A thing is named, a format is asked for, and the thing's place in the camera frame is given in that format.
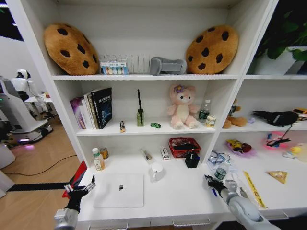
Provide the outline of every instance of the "cookie pillow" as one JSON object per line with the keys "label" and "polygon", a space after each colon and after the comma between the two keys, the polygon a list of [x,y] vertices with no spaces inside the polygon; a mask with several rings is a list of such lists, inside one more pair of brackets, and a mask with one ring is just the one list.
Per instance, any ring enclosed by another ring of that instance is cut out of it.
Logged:
{"label": "cookie pillow", "polygon": [[214,26],[204,31],[187,49],[188,73],[221,72],[234,58],[238,40],[238,34],[229,25]]}
{"label": "cookie pillow", "polygon": [[77,28],[65,23],[51,24],[45,30],[44,41],[52,60],[68,74],[97,73],[99,68],[97,52]]}

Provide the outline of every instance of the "white mug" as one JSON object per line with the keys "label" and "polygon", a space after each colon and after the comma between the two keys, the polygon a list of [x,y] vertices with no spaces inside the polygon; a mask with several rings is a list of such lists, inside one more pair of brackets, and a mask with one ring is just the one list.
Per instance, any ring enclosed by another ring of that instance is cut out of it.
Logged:
{"label": "white mug", "polygon": [[164,176],[163,166],[156,162],[151,164],[150,169],[149,169],[149,175],[150,175],[152,182],[161,180]]}

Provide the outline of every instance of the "book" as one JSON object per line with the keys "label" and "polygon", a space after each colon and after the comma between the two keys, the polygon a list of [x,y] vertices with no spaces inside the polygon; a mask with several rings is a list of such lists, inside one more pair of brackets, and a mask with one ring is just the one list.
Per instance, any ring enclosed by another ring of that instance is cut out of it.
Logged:
{"label": "book", "polygon": [[93,126],[92,126],[92,123],[91,123],[91,120],[90,120],[90,116],[87,112],[85,99],[82,99],[82,105],[80,106],[80,110],[81,110],[81,115],[82,115],[83,121],[85,123],[85,127],[87,129],[93,129]]}
{"label": "book", "polygon": [[80,106],[82,105],[83,97],[77,97],[71,100],[71,107],[80,129],[85,129],[85,123],[81,115]]}
{"label": "book", "polygon": [[90,104],[88,102],[88,98],[87,98],[88,95],[92,96],[90,92],[84,95],[84,101],[85,101],[87,113],[88,113],[88,115],[90,117],[90,121],[91,121],[93,129],[97,129],[96,126],[95,126],[95,122],[94,122],[94,118],[93,118],[93,113],[92,113]]}
{"label": "book", "polygon": [[93,103],[93,100],[92,100],[92,94],[91,93],[88,93],[87,99],[88,99],[88,103],[89,103],[90,108],[91,108],[91,114],[92,114],[92,118],[93,118],[93,121],[94,121],[95,128],[99,129],[99,125],[98,125],[98,122],[97,122],[96,112],[95,112],[94,103]]}
{"label": "book", "polygon": [[112,119],[112,88],[97,89],[91,94],[99,128],[103,129]]}

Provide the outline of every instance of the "pink teddy bear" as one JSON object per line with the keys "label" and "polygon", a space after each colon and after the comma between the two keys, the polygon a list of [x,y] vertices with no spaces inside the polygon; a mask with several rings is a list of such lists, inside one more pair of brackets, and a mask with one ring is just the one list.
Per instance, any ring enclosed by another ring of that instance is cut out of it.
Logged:
{"label": "pink teddy bear", "polygon": [[199,107],[192,104],[195,99],[195,87],[172,85],[169,96],[173,103],[167,109],[167,114],[172,115],[171,126],[174,129],[181,129],[183,124],[186,124],[188,128],[197,128],[199,122],[193,114],[199,111]]}

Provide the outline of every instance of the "red basket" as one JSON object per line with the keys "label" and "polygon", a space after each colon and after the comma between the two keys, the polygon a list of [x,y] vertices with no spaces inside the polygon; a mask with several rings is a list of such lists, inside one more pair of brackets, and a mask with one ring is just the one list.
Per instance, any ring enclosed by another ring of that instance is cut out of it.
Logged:
{"label": "red basket", "polygon": [[185,143],[189,143],[189,144],[196,146],[196,148],[192,149],[192,151],[199,154],[201,147],[196,142],[196,140],[194,140],[193,138],[171,138],[168,142],[168,146],[171,149],[172,154],[175,158],[185,158],[187,156],[187,153],[191,151],[190,149],[189,150],[176,150],[173,147],[173,145],[178,146],[178,145],[182,145]]}

